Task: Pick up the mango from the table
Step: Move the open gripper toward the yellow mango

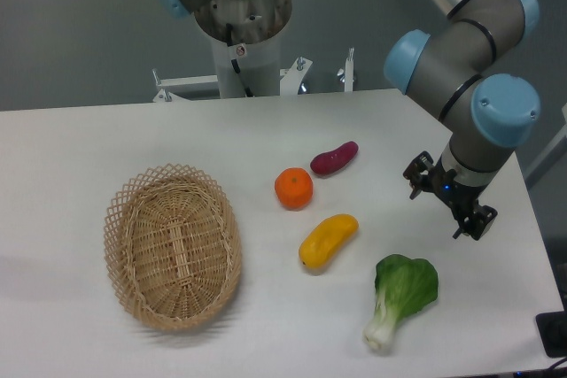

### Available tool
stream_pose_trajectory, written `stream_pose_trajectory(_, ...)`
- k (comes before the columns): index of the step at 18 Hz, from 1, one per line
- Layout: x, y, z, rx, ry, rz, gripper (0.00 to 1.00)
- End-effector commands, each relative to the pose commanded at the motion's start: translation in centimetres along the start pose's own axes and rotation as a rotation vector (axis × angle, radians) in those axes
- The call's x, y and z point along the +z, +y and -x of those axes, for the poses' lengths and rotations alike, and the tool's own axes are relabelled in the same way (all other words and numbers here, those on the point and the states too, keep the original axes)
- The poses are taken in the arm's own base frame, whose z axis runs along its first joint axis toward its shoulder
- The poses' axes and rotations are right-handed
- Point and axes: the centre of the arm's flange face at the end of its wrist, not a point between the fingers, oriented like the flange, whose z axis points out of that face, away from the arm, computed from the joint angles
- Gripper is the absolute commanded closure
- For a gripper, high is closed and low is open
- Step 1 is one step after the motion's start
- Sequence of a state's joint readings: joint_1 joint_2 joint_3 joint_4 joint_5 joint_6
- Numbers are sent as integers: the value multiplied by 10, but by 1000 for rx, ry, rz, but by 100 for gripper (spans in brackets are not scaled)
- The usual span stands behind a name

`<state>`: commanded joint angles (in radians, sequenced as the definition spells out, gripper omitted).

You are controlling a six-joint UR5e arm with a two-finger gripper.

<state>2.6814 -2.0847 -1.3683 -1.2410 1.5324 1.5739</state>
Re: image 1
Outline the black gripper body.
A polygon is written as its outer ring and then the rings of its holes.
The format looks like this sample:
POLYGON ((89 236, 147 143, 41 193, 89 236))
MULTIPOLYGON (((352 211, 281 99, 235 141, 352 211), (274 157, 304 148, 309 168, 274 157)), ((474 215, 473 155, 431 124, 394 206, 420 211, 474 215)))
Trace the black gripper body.
POLYGON ((452 212, 454 219, 464 224, 468 222, 478 203, 478 197, 484 191, 484 186, 468 186, 456 180, 454 169, 446 171, 438 162, 435 166, 426 168, 420 174, 420 184, 423 192, 433 193, 452 212))

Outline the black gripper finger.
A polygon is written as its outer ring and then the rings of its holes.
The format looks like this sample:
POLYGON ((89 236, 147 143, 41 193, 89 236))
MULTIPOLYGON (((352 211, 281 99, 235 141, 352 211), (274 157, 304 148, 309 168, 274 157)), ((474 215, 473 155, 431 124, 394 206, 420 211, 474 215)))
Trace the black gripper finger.
POLYGON ((454 239, 461 235, 467 235, 473 240, 479 241, 497 217, 497 211, 494 208, 478 203, 475 203, 471 209, 465 210, 454 206, 451 211, 457 222, 457 230, 453 233, 454 239))
POLYGON ((422 151, 410 162, 402 174, 411 188, 410 199, 415 199, 422 192, 433 192, 430 177, 430 172, 433 170, 434 162, 428 151, 422 151))

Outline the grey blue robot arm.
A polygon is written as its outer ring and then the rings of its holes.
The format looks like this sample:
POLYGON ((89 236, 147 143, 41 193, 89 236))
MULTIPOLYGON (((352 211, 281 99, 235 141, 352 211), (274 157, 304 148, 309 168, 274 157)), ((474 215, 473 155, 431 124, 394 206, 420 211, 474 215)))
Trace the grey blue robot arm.
MULTIPOLYGON (((193 15, 209 38, 224 98, 295 95, 308 65, 280 69, 279 38, 291 0, 160 0, 177 18, 193 15)), ((433 0, 449 28, 403 35, 384 62, 385 78, 451 132, 439 159, 421 153, 404 171, 414 195, 434 194, 458 235, 483 236, 497 212, 479 196, 540 115, 527 81, 485 70, 537 26, 537 0, 433 0)))

